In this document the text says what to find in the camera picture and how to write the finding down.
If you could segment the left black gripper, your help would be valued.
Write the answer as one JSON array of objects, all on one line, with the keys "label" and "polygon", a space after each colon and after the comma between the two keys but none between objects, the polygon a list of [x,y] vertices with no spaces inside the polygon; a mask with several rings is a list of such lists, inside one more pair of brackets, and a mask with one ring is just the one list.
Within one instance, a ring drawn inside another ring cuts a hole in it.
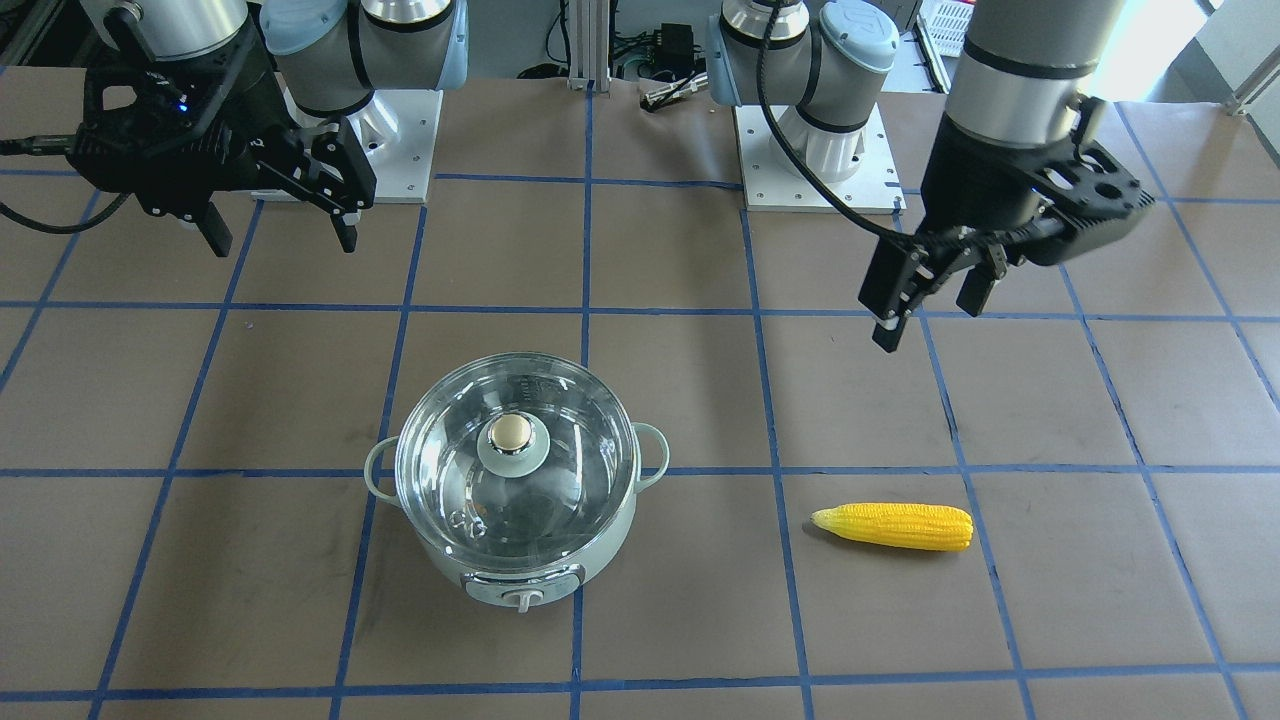
[{"label": "left black gripper", "polygon": [[955,126],[940,128],[920,187],[924,217],[901,240],[881,233],[858,292],[876,315],[872,340],[895,354],[920,301],[956,272],[966,275],[956,305],[980,316],[1041,214],[1018,161],[1025,152],[997,149]]}]

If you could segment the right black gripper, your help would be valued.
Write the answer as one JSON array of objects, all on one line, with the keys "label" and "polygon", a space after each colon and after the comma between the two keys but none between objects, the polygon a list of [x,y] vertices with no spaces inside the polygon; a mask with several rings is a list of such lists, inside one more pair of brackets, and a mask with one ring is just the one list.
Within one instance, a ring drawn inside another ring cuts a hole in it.
[{"label": "right black gripper", "polygon": [[352,124],[328,117],[303,128],[285,109],[273,63],[259,40],[227,40],[207,53],[164,60],[147,40],[131,41],[131,67],[192,79],[193,126],[161,152],[132,193],[155,215],[195,217],[216,258],[234,243],[212,201],[218,191],[282,190],[334,217],[343,252],[358,242],[358,211],[372,205],[376,179]]}]

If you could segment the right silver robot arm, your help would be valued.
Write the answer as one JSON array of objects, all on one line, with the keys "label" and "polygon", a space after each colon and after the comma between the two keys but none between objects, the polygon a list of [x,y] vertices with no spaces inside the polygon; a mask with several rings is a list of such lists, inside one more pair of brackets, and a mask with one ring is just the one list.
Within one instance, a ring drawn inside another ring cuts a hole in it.
[{"label": "right silver robot arm", "polygon": [[219,192],[282,192],[353,252],[410,155],[394,94],[466,79],[463,1],[87,1],[108,60],[84,77],[67,154],[96,188],[193,225],[224,258]]}]

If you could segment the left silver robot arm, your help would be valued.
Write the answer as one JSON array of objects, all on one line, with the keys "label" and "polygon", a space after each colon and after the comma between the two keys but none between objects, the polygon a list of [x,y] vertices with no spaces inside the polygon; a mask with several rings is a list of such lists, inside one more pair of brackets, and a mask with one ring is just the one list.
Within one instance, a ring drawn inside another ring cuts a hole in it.
[{"label": "left silver robot arm", "polygon": [[957,306],[979,316],[1010,266],[1064,264],[1129,234],[1155,197],[1097,138],[1106,102],[1085,94],[1119,1],[979,1],[920,186],[910,233],[838,196],[865,155],[899,58],[896,22],[869,1],[723,1],[707,31],[713,100],[755,106],[772,163],[877,238],[859,302],[874,342],[899,348],[923,301],[963,272]]}]

